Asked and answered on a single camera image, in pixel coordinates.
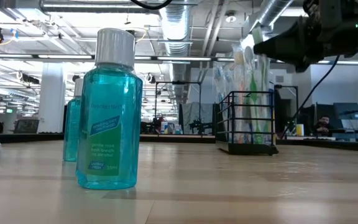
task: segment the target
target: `white column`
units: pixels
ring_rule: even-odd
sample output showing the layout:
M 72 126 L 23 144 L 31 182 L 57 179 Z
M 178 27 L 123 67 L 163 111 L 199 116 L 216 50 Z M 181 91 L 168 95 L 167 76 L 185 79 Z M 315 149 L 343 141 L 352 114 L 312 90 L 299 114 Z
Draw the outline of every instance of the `white column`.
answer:
M 40 93 L 39 133 L 63 131 L 66 77 L 63 63 L 44 63 Z
M 15 120 L 17 120 L 17 108 L 7 106 L 4 118 L 4 134 L 13 134 L 13 130 L 15 130 Z

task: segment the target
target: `mouthwash bottle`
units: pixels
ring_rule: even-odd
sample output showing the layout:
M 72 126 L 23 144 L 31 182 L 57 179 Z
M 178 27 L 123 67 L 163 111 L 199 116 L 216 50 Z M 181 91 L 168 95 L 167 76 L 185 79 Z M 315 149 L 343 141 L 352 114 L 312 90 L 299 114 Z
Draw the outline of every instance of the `mouthwash bottle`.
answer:
M 96 68 L 84 76 L 76 175 L 89 189 L 124 189 L 137 180 L 142 80 L 132 73 L 135 38 L 101 29 Z
M 74 98 L 67 104 L 65 140 L 63 145 L 63 160 L 77 160 L 78 129 L 80 128 L 80 109 L 83 79 L 75 80 Z

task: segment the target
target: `man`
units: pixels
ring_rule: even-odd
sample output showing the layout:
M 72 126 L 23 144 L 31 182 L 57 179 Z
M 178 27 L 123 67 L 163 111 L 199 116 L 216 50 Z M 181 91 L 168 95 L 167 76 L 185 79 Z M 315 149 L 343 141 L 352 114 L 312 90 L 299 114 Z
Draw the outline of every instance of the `man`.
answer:
M 333 129 L 333 127 L 329 125 L 329 116 L 322 116 L 314 126 L 314 133 L 322 136 L 331 136 L 330 129 Z

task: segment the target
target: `ventilation duct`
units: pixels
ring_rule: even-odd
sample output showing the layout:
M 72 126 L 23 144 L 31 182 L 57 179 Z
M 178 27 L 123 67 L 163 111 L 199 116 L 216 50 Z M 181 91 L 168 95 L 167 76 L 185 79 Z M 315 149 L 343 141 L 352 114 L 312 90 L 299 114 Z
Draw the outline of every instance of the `ventilation duct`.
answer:
M 182 5 L 169 5 L 160 10 L 162 18 L 162 32 L 166 40 L 188 40 L 190 8 Z M 189 45 L 185 43 L 165 44 L 167 55 L 188 56 Z M 171 81 L 190 81 L 190 73 L 186 72 L 186 65 L 173 63 L 170 65 Z M 177 104 L 186 103 L 189 85 L 174 85 L 173 94 Z
M 265 27 L 267 32 L 272 32 L 273 24 L 292 2 L 293 0 L 264 0 L 260 5 L 259 12 L 247 16 L 243 33 L 249 34 L 258 23 Z

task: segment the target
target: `yellow cup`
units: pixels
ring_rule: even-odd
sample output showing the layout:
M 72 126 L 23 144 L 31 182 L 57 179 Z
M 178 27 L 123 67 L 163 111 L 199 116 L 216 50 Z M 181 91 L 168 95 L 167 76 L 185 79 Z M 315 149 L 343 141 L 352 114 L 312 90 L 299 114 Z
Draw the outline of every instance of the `yellow cup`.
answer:
M 296 136 L 304 136 L 305 135 L 305 127 L 303 124 L 296 125 Z

